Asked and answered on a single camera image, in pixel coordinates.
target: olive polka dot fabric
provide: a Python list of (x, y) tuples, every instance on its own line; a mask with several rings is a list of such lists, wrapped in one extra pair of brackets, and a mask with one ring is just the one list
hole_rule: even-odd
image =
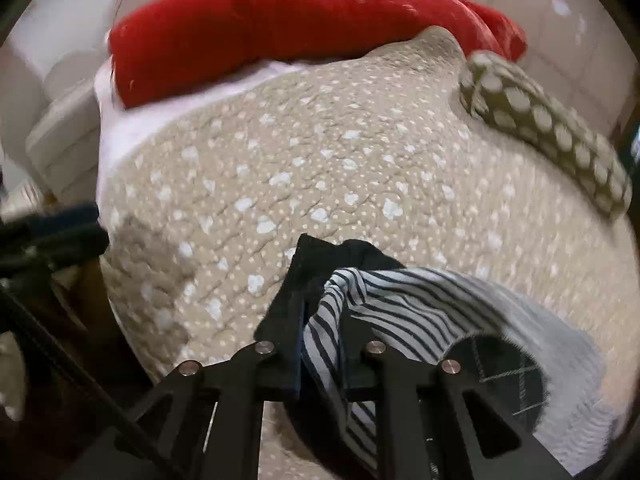
[[(308, 233), (526, 294), (593, 337), (603, 400), (624, 410), (640, 359), (628, 222), (603, 221), (546, 156), (473, 118), (460, 104), (464, 66), (455, 38), (433, 27), (207, 105), (124, 160), (101, 197), (102, 267), (149, 374), (250, 343)], [(262, 437), (261, 479), (330, 478), (279, 404)]]
[(616, 219), (629, 208), (631, 179), (609, 141), (575, 110), (547, 96), (519, 66), (493, 52), (475, 52), (460, 73), (460, 101), (496, 130), (545, 153), (606, 218)]

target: striped cloth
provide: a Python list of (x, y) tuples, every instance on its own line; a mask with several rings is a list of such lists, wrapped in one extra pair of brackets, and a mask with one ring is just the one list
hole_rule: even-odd
[[(467, 274), (425, 268), (338, 269), (326, 282), (318, 311), (305, 326), (303, 361), (324, 393), (343, 440), (372, 471), (376, 469), (375, 405), (372, 401), (350, 404), (341, 395), (338, 320), (345, 308), (367, 321), (386, 344), (430, 364), (481, 335), (496, 336), (522, 349), (525, 358), (506, 375), (518, 378), (520, 397), (525, 397), (528, 372), (543, 375), (544, 405), (520, 405), (521, 413), (542, 408), (531, 428), (534, 436), (572, 475), (604, 453), (615, 414), (598, 397), (604, 362), (585, 333), (529, 298)], [(474, 341), (471, 348), (477, 352)], [(478, 357), (475, 372), (480, 380), (491, 380), (482, 374), (488, 356)]]

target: bolt head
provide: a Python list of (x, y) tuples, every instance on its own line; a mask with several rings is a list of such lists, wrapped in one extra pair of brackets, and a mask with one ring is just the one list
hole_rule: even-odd
[(454, 359), (445, 359), (440, 366), (447, 374), (455, 375), (460, 371), (460, 363)]
[(365, 349), (370, 354), (382, 354), (386, 350), (386, 345), (382, 341), (369, 341)]
[(255, 351), (261, 355), (270, 354), (271, 352), (273, 352), (274, 348), (275, 346), (271, 341), (258, 341), (255, 344)]
[(184, 376), (193, 375), (197, 373), (198, 370), (200, 370), (200, 363), (193, 360), (184, 361), (178, 366), (178, 371)]

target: red pillow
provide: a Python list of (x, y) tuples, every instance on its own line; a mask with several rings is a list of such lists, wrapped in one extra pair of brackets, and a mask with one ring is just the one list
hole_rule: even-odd
[(450, 30), (465, 54), (516, 60), (526, 49), (516, 23), (466, 0), (156, 0), (124, 17), (109, 46), (131, 108), (259, 59), (357, 57), (430, 25)]

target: polka dot blanket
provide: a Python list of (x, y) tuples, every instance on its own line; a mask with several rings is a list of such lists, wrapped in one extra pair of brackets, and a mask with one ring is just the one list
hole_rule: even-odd
[[(100, 205), (102, 266), (148, 373), (248, 344), (309, 233), (527, 294), (593, 337), (603, 399), (625, 410), (640, 352), (628, 222), (607, 221), (549, 158), (473, 118), (464, 65), (455, 38), (432, 27), (192, 112), (124, 161)], [(277, 404), (265, 409), (259, 476), (330, 477)]]

